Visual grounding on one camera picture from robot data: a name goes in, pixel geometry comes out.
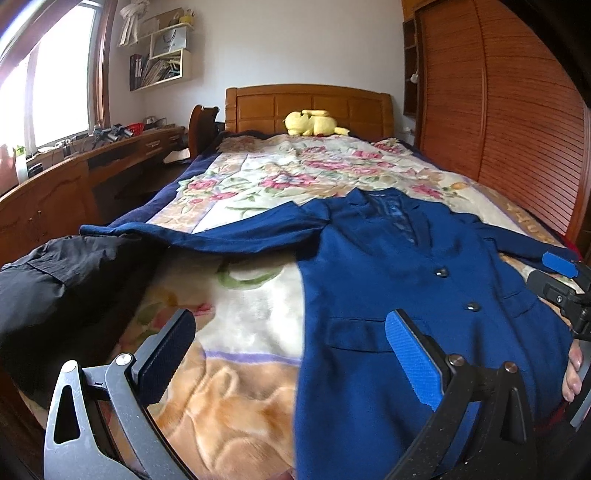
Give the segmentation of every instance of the window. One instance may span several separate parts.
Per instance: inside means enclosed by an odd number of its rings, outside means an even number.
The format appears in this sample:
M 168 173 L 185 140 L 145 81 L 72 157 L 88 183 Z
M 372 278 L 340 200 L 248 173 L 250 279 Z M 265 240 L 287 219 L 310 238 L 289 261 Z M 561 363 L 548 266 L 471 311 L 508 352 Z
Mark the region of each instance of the window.
M 0 88 L 0 144 L 27 153 L 92 127 L 90 54 L 100 3 L 64 15 Z

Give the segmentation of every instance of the book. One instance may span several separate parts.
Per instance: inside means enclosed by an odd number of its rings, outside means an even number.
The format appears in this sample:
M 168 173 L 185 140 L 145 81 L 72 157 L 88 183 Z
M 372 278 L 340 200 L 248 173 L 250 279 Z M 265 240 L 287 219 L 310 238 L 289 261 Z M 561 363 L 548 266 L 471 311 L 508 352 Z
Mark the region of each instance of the book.
M 179 75 L 181 75 L 180 57 L 159 60 L 148 60 L 147 57 L 143 57 L 139 65 L 137 88 L 146 87 Z
M 129 57 L 129 91 L 138 88 L 138 60 L 142 57 L 137 53 Z

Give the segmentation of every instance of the blue gripper pad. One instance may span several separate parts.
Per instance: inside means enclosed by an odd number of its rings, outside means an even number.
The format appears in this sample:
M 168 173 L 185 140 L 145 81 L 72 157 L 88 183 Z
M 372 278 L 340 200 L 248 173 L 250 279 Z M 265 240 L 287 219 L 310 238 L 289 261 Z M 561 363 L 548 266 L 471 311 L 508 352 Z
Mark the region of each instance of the blue gripper pad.
M 178 309 L 162 330 L 146 338 L 138 348 L 132 375 L 138 386 L 138 399 L 144 407 L 160 401 L 193 343 L 195 331 L 193 314 Z
M 568 278 L 576 278 L 579 275 L 579 270 L 577 270 L 574 263 L 550 252 L 542 255 L 542 263 L 551 270 Z
M 398 313 L 388 313 L 385 324 L 386 338 L 419 401 L 437 410 L 443 399 L 439 369 Z

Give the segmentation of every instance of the black jacket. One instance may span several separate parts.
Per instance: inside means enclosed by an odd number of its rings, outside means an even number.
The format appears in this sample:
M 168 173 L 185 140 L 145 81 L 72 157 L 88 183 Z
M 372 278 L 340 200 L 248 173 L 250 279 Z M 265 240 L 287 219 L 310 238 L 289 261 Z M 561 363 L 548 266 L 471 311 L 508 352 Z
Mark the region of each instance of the black jacket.
M 61 366 L 107 357 L 164 247 L 135 235 L 51 240 L 0 269 L 0 362 L 48 408 Z

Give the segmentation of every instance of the floral blanket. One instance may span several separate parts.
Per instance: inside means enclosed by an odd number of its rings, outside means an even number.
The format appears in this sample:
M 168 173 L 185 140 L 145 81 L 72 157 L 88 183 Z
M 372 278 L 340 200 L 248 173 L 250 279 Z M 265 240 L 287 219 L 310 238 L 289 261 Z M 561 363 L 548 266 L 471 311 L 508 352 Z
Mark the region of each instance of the floral blanket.
M 396 139 L 241 136 L 225 139 L 219 151 L 204 174 L 180 183 L 177 197 L 150 223 L 197 232 L 284 202 L 395 187 L 554 243 L 520 208 L 421 161 Z M 505 260 L 523 275 L 531 270 Z M 170 444 L 200 479 L 265 480 L 293 467 L 304 322 L 293 256 L 235 261 L 171 249 L 113 357 L 135 352 L 178 308 L 193 312 L 198 331 L 164 397 L 149 407 Z M 115 419 L 111 423 L 121 440 Z

